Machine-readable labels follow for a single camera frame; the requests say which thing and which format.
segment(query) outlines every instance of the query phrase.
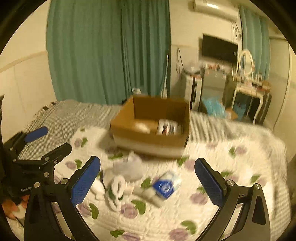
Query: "blue gripper pad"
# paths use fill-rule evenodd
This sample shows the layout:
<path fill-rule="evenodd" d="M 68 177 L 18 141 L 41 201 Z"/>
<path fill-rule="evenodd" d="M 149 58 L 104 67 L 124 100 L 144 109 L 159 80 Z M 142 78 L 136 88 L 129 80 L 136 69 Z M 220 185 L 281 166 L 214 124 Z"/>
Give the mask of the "blue gripper pad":
<path fill-rule="evenodd" d="M 96 156 L 92 156 L 87 163 L 83 166 L 82 170 L 79 169 L 76 172 L 82 171 L 80 177 L 73 185 L 71 189 L 71 202 L 74 206 L 83 202 L 87 192 L 91 188 L 94 180 L 96 179 L 101 168 L 100 159 Z"/>
<path fill-rule="evenodd" d="M 38 138 L 47 135 L 47 133 L 48 133 L 48 129 L 47 129 L 47 127 L 46 127 L 46 126 L 43 126 L 43 127 L 39 128 L 39 129 L 37 129 L 37 130 L 34 130 L 34 131 L 28 133 L 28 134 L 25 136 L 24 141 L 25 141 L 26 143 L 29 143 L 29 142 L 35 141 L 35 140 L 37 140 Z"/>
<path fill-rule="evenodd" d="M 198 158 L 195 161 L 194 170 L 195 174 L 197 175 L 198 179 L 200 180 L 202 186 L 204 187 L 207 195 L 211 202 L 221 207 L 224 201 L 223 190 L 216 181 L 215 177 L 211 173 L 213 170 L 209 170 L 208 167 L 205 166 L 203 163 L 205 161 L 203 158 Z"/>

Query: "wall-mounted tv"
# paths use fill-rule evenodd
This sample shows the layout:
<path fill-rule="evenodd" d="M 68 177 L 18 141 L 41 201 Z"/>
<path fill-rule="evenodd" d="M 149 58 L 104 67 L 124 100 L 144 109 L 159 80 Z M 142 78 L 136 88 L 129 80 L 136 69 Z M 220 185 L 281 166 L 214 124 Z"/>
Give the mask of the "wall-mounted tv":
<path fill-rule="evenodd" d="M 211 57 L 232 64 L 237 63 L 237 44 L 209 35 L 202 35 L 202 56 Z"/>

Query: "person's hand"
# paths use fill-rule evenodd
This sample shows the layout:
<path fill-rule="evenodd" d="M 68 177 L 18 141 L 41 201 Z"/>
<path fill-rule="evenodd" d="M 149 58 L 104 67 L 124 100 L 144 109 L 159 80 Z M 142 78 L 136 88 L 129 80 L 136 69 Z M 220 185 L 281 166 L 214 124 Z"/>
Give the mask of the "person's hand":
<path fill-rule="evenodd" d="M 24 208 L 27 208 L 29 195 L 22 196 L 21 199 L 22 199 L 22 202 L 21 202 L 22 206 Z M 1 205 L 5 215 L 10 219 L 15 219 L 15 216 L 12 214 L 12 212 L 18 211 L 18 207 L 16 206 L 16 204 L 10 199 L 6 199 Z"/>

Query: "teal curtain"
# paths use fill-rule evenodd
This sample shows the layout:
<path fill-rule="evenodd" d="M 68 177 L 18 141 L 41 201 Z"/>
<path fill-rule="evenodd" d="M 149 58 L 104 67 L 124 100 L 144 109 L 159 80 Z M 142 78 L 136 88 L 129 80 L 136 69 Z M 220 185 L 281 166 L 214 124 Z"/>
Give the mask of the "teal curtain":
<path fill-rule="evenodd" d="M 156 95 L 169 46 L 168 0 L 51 1 L 46 47 L 58 100 L 118 104 L 133 87 Z"/>
<path fill-rule="evenodd" d="M 149 95 L 159 95 L 170 46 L 169 2 L 121 0 L 121 3 L 125 83 Z"/>
<path fill-rule="evenodd" d="M 242 46 L 248 49 L 255 61 L 255 74 L 261 73 L 268 79 L 270 64 L 270 47 L 268 25 L 264 17 L 243 6 L 239 7 L 242 21 Z"/>

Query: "bedsheet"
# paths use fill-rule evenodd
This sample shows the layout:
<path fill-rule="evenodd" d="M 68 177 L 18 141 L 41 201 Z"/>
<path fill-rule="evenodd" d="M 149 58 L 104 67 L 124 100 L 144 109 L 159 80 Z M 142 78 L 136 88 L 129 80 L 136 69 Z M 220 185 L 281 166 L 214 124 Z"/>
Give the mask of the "bedsheet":
<path fill-rule="evenodd" d="M 57 182 L 61 178 L 69 178 L 92 155 L 100 158 L 101 169 L 104 171 L 112 167 L 114 161 L 123 161 L 128 154 L 116 148 L 105 129 L 92 127 L 82 130 L 78 130 L 70 140 L 72 153 L 56 165 L 54 175 Z M 123 157 L 114 160 L 114 155 Z M 173 171 L 182 180 L 181 186 L 161 208 L 131 195 L 124 198 L 121 211 L 117 213 L 109 208 L 103 196 L 98 201 L 89 191 L 83 204 L 77 207 L 97 237 L 114 241 L 122 238 L 146 241 L 196 240 L 218 210 L 209 200 L 194 172 L 194 163 L 199 157 L 204 157 L 214 170 L 238 185 L 252 186 L 254 182 L 260 183 L 272 221 L 274 205 L 271 169 L 267 156 L 256 140 L 241 138 L 216 144 L 189 142 L 183 156 L 188 159 L 164 161 L 142 156 L 145 174 L 135 182 L 136 186 L 145 188 L 166 171 Z M 231 232 L 240 207 L 237 206 L 222 238 Z M 71 237 L 69 230 L 64 228 L 65 234 Z"/>
<path fill-rule="evenodd" d="M 40 126 L 47 126 L 47 136 L 31 143 L 21 153 L 20 158 L 40 158 L 50 150 L 69 142 L 75 132 L 91 126 L 109 128 L 109 121 L 119 111 L 119 106 L 83 104 L 68 100 L 40 110 L 35 120 L 27 126 L 32 131 Z M 273 186 L 273 208 L 271 217 L 271 240 L 276 240 L 291 220 L 288 189 L 285 146 L 265 128 L 239 122 L 216 119 L 200 113 L 191 113 L 190 140 L 199 144 L 220 144 L 237 141 L 241 138 L 257 140 L 258 148 L 267 157 Z M 13 231 L 22 239 L 22 227 L 9 220 Z"/>

